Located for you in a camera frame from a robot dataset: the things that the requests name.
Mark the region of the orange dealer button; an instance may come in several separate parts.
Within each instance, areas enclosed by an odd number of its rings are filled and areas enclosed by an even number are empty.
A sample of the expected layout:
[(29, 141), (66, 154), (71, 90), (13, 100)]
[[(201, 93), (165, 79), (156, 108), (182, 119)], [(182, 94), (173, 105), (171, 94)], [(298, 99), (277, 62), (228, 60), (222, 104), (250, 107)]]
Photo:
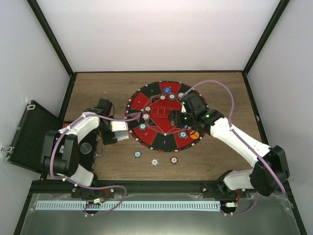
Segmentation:
[(200, 135), (199, 135), (198, 131), (191, 131), (191, 132), (190, 132), (190, 138), (192, 138), (192, 139), (194, 139), (194, 140), (198, 139), (199, 136), (200, 136)]

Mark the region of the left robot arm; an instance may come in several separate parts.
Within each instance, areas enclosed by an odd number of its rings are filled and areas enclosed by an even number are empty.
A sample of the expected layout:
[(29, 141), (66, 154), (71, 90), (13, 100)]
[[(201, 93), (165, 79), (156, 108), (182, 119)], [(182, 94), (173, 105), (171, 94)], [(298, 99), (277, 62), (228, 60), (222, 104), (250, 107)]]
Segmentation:
[(75, 121), (45, 135), (40, 164), (54, 180), (70, 181), (83, 186), (83, 193), (96, 197), (100, 186), (94, 174), (79, 163), (79, 144), (94, 130), (111, 130), (114, 116), (99, 108), (86, 109)]

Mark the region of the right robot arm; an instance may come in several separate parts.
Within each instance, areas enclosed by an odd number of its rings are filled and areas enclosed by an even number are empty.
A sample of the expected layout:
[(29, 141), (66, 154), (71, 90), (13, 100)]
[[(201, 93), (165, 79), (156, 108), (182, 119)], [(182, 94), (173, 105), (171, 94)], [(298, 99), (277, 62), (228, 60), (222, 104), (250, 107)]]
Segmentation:
[(217, 191), (222, 197), (229, 197), (236, 189), (254, 189), (263, 196), (270, 196), (278, 189), (286, 193), (283, 183), (290, 172), (286, 153), (276, 145), (270, 147), (244, 133), (217, 110), (201, 114), (171, 111), (172, 125), (192, 127), (224, 142), (240, 154), (251, 166), (250, 170), (231, 171), (218, 183)]

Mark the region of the blue backed card deck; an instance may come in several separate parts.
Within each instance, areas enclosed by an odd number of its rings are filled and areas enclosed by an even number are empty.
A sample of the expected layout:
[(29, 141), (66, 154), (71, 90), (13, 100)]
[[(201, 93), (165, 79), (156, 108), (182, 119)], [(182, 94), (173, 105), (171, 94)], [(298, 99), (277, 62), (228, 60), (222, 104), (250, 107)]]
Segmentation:
[(127, 130), (125, 131), (115, 131), (114, 135), (117, 139), (124, 139), (124, 138), (129, 138), (129, 132)]

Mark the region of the blue small blind button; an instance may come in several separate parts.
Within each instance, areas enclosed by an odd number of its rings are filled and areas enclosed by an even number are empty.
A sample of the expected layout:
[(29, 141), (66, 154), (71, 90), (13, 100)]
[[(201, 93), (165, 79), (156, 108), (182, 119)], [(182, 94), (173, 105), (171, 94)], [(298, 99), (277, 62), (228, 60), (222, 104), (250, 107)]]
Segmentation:
[(164, 87), (164, 89), (163, 89), (163, 93), (164, 94), (170, 94), (171, 93), (171, 87)]

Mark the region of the green blue 50 chip stack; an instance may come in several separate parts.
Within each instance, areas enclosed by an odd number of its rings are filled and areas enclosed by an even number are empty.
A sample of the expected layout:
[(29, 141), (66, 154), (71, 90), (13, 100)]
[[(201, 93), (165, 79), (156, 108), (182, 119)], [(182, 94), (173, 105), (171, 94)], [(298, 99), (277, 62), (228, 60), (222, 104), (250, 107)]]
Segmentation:
[(141, 156), (142, 156), (141, 151), (135, 151), (135, 152), (134, 152), (134, 157), (135, 157), (135, 158), (140, 158)]

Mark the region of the orange blue 10 chip stack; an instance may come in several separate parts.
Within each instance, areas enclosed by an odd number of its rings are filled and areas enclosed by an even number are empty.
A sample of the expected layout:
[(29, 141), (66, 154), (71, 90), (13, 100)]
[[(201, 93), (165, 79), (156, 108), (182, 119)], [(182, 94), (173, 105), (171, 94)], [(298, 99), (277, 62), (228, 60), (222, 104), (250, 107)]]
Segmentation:
[(151, 165), (152, 166), (158, 166), (159, 160), (158, 159), (151, 159)]

